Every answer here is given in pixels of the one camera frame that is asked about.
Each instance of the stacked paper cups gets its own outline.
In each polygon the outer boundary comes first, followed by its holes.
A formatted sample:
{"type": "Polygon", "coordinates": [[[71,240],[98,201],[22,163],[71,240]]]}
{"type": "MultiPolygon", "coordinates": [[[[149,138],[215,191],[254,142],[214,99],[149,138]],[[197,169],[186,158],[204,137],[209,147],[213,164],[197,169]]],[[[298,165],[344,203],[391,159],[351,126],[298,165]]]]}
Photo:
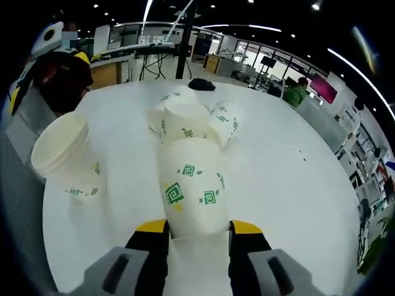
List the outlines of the stacked paper cups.
{"type": "Polygon", "coordinates": [[[147,118],[160,133],[159,184],[172,237],[227,231],[222,149],[235,138],[243,112],[232,102],[219,102],[209,112],[182,86],[164,98],[147,118]]]}

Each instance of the white table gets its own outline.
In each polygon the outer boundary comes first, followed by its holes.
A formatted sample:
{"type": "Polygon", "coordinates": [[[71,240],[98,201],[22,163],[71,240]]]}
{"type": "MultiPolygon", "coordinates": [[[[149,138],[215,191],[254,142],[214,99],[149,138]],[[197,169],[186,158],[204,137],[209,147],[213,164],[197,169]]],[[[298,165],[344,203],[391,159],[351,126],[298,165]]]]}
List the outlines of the white table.
{"type": "MultiPolygon", "coordinates": [[[[146,111],[175,81],[128,83],[89,92],[77,108],[108,173],[109,196],[80,204],[47,182],[43,232],[58,289],[70,291],[84,270],[136,227],[164,218],[154,160],[156,135],[146,111]]],[[[292,108],[276,97],[230,84],[198,92],[203,103],[238,103],[246,112],[226,149],[231,219],[262,228],[273,249],[305,266],[326,294],[341,294],[355,262],[359,218],[355,192],[332,151],[292,108]]]]}

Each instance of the yellow strap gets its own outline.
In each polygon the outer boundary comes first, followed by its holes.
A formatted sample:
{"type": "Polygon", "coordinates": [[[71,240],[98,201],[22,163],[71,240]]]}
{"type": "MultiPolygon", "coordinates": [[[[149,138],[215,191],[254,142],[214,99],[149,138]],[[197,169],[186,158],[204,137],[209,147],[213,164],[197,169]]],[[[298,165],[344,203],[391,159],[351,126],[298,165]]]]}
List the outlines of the yellow strap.
{"type": "Polygon", "coordinates": [[[253,233],[262,233],[262,230],[260,230],[259,227],[239,221],[239,220],[232,220],[233,226],[235,227],[235,234],[253,234],[253,233]]]}
{"type": "Polygon", "coordinates": [[[8,107],[9,114],[12,114],[12,111],[14,110],[15,101],[17,100],[19,91],[20,91],[20,87],[15,88],[15,90],[11,94],[11,102],[10,102],[10,106],[8,107]]]}
{"type": "Polygon", "coordinates": [[[88,56],[83,51],[80,51],[78,54],[75,54],[74,56],[75,57],[79,57],[81,60],[86,62],[88,65],[91,64],[91,62],[89,61],[88,56]]]}
{"type": "Polygon", "coordinates": [[[140,225],[136,231],[159,232],[162,233],[165,228],[166,219],[148,221],[140,225]]]}

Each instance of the black stand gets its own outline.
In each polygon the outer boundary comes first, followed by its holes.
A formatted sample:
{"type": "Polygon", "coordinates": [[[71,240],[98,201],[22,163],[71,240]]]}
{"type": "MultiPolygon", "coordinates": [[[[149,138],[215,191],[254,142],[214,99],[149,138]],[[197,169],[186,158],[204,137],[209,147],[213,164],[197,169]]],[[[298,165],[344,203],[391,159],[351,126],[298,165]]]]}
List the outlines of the black stand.
{"type": "MultiPolygon", "coordinates": [[[[254,83],[254,87],[253,87],[254,89],[257,86],[257,83],[259,81],[260,76],[262,75],[262,70],[264,69],[264,67],[265,67],[265,65],[263,65],[262,68],[260,69],[259,75],[258,75],[258,77],[257,77],[257,79],[255,80],[255,83],[254,83]]],[[[266,68],[265,74],[269,71],[269,66],[266,66],[266,67],[267,68],[266,68]]]]}
{"type": "Polygon", "coordinates": [[[180,52],[178,56],[176,79],[183,79],[186,57],[188,55],[189,38],[191,37],[193,21],[195,19],[196,9],[198,8],[198,0],[194,0],[186,10],[186,20],[184,25],[183,39],[180,44],[180,52]]]}

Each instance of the metal pole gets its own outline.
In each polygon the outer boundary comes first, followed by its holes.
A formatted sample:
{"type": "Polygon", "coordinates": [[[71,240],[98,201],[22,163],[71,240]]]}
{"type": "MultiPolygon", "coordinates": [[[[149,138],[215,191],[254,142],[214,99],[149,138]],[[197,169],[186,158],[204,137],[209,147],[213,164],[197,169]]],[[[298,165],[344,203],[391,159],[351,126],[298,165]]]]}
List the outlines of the metal pole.
{"type": "Polygon", "coordinates": [[[183,79],[186,56],[188,54],[189,38],[191,37],[193,21],[195,19],[195,13],[197,9],[198,0],[194,0],[186,11],[183,39],[181,40],[180,52],[178,55],[177,72],[175,74],[176,79],[183,79]]]}

